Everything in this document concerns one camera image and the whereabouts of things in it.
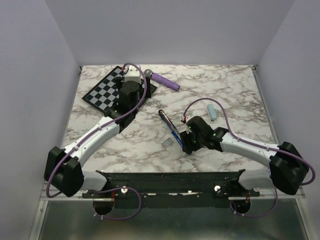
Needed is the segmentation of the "grey staple tray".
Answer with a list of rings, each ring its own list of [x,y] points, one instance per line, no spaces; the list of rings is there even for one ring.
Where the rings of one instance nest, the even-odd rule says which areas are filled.
[[[162,146],[164,148],[167,148],[168,146],[170,146],[173,143],[173,140],[171,138],[167,138],[163,143]]]

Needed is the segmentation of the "light blue stapler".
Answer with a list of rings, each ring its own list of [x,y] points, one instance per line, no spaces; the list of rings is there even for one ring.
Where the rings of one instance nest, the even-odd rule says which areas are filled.
[[[217,113],[212,104],[207,105],[207,112],[211,122],[215,122],[217,120]]]

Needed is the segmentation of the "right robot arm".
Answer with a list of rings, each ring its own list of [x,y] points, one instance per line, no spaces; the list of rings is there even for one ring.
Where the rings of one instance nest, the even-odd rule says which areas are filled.
[[[187,154],[207,148],[237,154],[264,166],[263,169],[244,170],[230,183],[230,191],[236,196],[254,188],[272,187],[287,195],[295,195],[310,169],[289,142],[268,145],[235,137],[227,128],[212,129],[200,116],[191,118],[186,123],[186,130],[179,135],[182,150]]]

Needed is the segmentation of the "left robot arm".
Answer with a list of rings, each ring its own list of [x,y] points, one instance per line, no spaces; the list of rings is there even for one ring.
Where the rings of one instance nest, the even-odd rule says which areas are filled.
[[[151,96],[149,77],[145,77],[143,83],[129,80],[120,86],[118,101],[91,130],[70,145],[55,146],[49,151],[44,171],[48,198],[57,196],[50,194],[51,186],[67,197],[78,191],[94,191],[101,198],[110,194],[111,185],[102,172],[82,168],[105,142],[129,126],[144,100]]]

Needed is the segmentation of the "purple glitter toy microphone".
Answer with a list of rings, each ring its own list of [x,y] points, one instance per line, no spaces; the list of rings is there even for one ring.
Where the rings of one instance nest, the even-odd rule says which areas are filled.
[[[180,85],[169,80],[168,78],[153,72],[151,69],[146,69],[144,71],[144,75],[149,77],[151,80],[156,81],[157,83],[164,85],[165,87],[170,88],[171,90],[178,91],[180,89]]]

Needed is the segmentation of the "black and silver chessboard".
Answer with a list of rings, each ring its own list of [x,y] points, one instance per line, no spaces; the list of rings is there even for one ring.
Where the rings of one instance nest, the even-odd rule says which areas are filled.
[[[115,79],[124,77],[126,72],[122,67],[116,66],[89,90],[82,100],[104,114],[119,98]]]

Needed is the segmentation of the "aluminium mounting rail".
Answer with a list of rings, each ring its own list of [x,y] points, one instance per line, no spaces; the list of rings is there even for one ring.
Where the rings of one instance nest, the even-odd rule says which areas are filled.
[[[238,172],[180,172],[180,173],[106,173],[98,175],[106,180],[103,192],[91,187],[73,195],[60,194],[55,201],[90,201],[101,208],[149,209],[166,208],[228,208],[233,201],[238,211],[249,210],[254,200],[303,199],[299,190],[287,195],[272,187],[245,189],[238,183]]]

